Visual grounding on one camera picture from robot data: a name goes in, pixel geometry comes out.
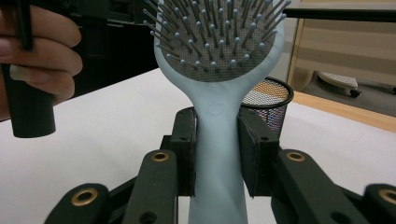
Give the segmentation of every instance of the hairbrush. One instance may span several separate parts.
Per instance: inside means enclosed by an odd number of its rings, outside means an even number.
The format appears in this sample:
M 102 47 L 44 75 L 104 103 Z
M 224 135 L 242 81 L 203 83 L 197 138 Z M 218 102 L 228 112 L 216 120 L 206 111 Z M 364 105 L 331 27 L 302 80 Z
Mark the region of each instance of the hairbrush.
M 283 49 L 283 9 L 290 1 L 151 2 L 154 52 L 164 75 L 197 113 L 195 195 L 190 224 L 248 223 L 237 114 L 269 75 Z

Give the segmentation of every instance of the mesh cup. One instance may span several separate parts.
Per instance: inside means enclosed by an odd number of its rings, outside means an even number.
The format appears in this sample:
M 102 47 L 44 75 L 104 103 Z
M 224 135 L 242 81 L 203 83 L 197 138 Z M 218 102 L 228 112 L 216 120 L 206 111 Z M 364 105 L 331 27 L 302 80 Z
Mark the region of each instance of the mesh cup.
M 255 111 L 279 138 L 293 89 L 286 83 L 267 77 L 245 97 L 241 106 Z

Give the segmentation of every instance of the human hand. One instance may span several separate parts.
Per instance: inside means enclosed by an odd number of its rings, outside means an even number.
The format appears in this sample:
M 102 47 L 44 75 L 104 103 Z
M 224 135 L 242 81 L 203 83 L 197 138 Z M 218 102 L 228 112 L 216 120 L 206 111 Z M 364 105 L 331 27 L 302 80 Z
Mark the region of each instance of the human hand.
M 16 37 L 16 11 L 0 4 L 0 63 L 11 65 L 15 80 L 53 95 L 55 105 L 74 94 L 73 76 L 82 69 L 82 61 L 73 48 L 81 40 L 78 27 L 66 17 L 31 6 L 34 48 L 24 51 Z M 7 97 L 0 70 L 0 120 L 8 119 Z

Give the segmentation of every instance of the fingernail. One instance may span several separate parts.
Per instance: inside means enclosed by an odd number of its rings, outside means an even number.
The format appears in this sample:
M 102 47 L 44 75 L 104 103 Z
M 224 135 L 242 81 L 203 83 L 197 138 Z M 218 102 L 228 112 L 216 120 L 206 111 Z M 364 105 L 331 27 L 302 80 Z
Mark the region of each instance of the fingernail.
M 9 67 L 9 75 L 14 80 L 29 81 L 35 83 L 45 83 L 50 78 L 49 75 L 46 73 L 40 71 L 35 71 L 34 73 L 32 73 L 32 70 L 14 64 Z
M 0 56 L 8 56 L 13 53 L 11 42 L 8 39 L 0 38 Z

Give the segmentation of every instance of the white table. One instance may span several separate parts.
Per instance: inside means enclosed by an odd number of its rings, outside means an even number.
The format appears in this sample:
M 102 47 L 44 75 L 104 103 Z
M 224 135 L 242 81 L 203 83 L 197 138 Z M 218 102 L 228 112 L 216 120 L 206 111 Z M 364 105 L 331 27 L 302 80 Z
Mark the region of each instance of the white table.
M 137 176 L 143 157 L 170 134 L 175 114 L 191 106 L 159 69 L 54 108 L 57 132 L 35 139 L 0 123 L 0 223 L 43 223 L 70 189 L 110 190 Z M 290 103 L 283 148 L 311 155 L 338 185 L 359 194 L 367 184 L 396 186 L 396 133 Z M 275 223 L 268 198 L 247 198 L 249 223 Z M 188 198 L 179 198 L 187 223 Z

